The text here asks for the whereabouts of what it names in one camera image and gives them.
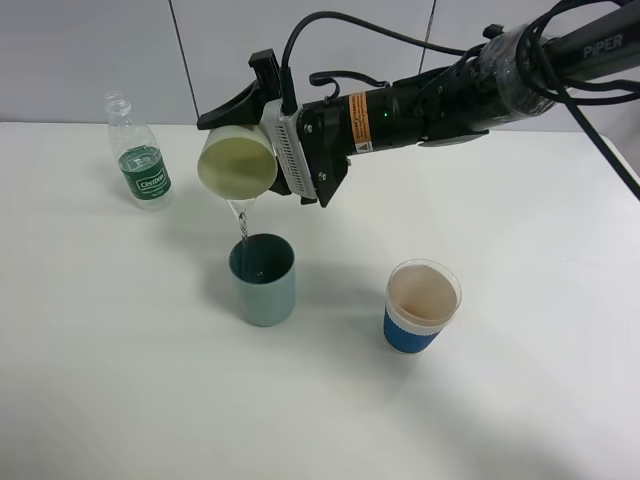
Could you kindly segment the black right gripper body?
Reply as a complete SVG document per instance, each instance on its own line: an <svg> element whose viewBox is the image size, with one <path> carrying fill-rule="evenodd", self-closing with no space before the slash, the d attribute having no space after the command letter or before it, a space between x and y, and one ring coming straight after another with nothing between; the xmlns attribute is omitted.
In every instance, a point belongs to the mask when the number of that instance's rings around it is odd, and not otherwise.
<svg viewBox="0 0 640 480"><path fill-rule="evenodd" d="M416 87L387 87L318 101L299 111L297 133L317 201L328 205L354 155L401 148L425 135Z"/></svg>

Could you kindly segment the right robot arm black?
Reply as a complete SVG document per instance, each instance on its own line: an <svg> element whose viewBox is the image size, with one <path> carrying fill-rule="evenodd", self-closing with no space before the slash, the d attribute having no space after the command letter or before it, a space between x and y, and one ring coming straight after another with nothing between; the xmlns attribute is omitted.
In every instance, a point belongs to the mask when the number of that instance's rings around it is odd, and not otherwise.
<svg viewBox="0 0 640 480"><path fill-rule="evenodd" d="M550 38L549 22L578 8L561 1L512 31L490 25L484 42L456 50L452 65L395 82L361 73L367 90L299 104L289 66L292 47L253 54L254 81L220 107L202 114L201 130L258 126L278 160L271 190L305 204L326 205L354 155L409 145L465 143L493 127L565 106L632 193L639 183L583 114L586 106L635 101L639 85L620 73L639 64L639 5L619 1L601 18Z"/></svg>

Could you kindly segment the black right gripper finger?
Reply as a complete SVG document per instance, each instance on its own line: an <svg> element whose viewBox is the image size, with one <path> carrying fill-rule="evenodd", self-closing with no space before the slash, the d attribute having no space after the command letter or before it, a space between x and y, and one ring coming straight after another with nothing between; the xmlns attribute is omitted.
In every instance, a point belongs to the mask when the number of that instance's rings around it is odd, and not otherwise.
<svg viewBox="0 0 640 480"><path fill-rule="evenodd" d="M199 116L198 130L214 130L225 126L254 126L262 117L263 102L260 87L252 82L223 105Z"/></svg>
<svg viewBox="0 0 640 480"><path fill-rule="evenodd" d="M280 67L273 49L261 50L251 55L249 66L256 76L255 96L258 104L264 106L281 98Z"/></svg>

